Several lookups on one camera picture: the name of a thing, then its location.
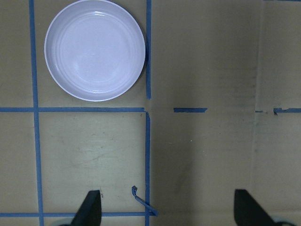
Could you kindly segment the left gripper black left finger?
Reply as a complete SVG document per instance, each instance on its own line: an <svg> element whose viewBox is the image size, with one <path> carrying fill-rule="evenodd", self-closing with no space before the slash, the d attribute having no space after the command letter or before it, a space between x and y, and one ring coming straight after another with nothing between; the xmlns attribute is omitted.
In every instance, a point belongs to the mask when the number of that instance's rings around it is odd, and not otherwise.
<svg viewBox="0 0 301 226"><path fill-rule="evenodd" d="M71 226L99 226L102 220L99 190L89 191L71 222Z"/></svg>

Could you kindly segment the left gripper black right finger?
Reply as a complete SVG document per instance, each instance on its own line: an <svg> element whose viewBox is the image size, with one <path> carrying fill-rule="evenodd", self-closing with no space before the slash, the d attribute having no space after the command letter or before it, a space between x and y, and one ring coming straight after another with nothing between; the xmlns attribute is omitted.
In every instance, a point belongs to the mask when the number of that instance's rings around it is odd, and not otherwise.
<svg viewBox="0 0 301 226"><path fill-rule="evenodd" d="M275 221L245 189L234 192L234 220L237 226L275 226Z"/></svg>

